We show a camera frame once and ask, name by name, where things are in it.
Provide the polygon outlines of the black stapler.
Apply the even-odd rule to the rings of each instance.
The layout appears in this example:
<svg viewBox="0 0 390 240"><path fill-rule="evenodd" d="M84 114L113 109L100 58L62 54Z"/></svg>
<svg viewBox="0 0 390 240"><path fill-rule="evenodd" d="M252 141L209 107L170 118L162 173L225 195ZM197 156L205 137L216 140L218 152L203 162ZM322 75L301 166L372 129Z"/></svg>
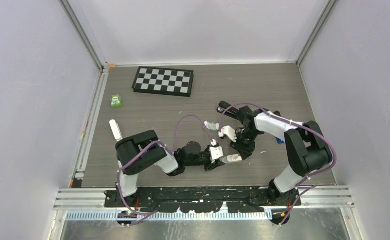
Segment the black stapler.
<svg viewBox="0 0 390 240"><path fill-rule="evenodd" d="M231 107L231 105L225 101L220 101L218 103L216 111L234 120L241 121L243 119L243 115L241 114L240 110L235 107Z"/></svg>

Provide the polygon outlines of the white stapler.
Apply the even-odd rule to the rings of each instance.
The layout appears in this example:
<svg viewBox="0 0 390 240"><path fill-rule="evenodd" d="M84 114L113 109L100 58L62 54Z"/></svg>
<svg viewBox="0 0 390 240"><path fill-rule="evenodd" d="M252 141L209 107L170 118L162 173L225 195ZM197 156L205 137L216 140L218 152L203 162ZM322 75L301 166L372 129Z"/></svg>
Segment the white stapler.
<svg viewBox="0 0 390 240"><path fill-rule="evenodd" d="M122 134L121 134L121 131L120 131L120 128L119 128L119 125L118 123L116 122L116 120L110 120L109 121L109 125L110 125L110 128L111 128L111 131L113 133L113 137L114 139L119 142L120 140L123 139L122 137Z"/></svg>

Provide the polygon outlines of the white staple box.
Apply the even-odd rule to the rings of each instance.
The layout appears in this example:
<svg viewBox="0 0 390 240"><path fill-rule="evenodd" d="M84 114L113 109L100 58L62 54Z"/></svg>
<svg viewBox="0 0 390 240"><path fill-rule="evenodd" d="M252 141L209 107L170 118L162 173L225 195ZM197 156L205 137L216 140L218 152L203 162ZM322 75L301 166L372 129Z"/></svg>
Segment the white staple box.
<svg viewBox="0 0 390 240"><path fill-rule="evenodd" d="M241 162L242 158L239 154L232 154L232 155L227 155L222 157L220 161L224 164L237 163L237 162Z"/></svg>

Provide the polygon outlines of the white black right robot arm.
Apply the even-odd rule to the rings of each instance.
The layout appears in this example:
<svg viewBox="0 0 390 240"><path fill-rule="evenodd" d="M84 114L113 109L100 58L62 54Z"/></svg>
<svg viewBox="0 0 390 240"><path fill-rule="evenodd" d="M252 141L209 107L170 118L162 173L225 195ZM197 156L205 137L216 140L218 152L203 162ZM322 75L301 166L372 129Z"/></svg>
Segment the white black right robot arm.
<svg viewBox="0 0 390 240"><path fill-rule="evenodd" d="M259 135L270 134L285 144L288 166L269 182L266 198L270 204L281 205L291 200L299 182L333 160L330 148L320 138L321 130L314 121L282 122L278 111L264 113L248 106L232 107L226 115L242 124L234 131L235 139L230 146L243 160L253 154L255 139Z"/></svg>

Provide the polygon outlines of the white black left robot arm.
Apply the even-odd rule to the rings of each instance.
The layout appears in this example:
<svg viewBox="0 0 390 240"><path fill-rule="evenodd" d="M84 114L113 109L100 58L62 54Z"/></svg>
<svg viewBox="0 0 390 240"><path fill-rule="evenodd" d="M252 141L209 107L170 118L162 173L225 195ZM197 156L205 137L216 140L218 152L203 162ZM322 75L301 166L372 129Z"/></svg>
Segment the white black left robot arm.
<svg viewBox="0 0 390 240"><path fill-rule="evenodd" d="M137 179L139 174L155 165L170 177L182 174L186 167L203 166L211 171L223 166L222 148L215 140L201 150L200 145L190 141L186 146L170 152L159 142L153 130L123 138L119 129L114 129L116 156L119 163L117 177L117 200L124 207L136 201Z"/></svg>

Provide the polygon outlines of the blue stapler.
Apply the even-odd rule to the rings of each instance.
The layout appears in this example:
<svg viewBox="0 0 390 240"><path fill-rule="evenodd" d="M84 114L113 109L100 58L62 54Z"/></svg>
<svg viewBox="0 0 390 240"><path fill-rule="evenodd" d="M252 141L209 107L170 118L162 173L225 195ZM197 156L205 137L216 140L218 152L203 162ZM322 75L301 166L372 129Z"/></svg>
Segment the blue stapler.
<svg viewBox="0 0 390 240"><path fill-rule="evenodd" d="M277 144L284 144L284 141L279 139L279 138L276 138L276 142L277 142Z"/></svg>

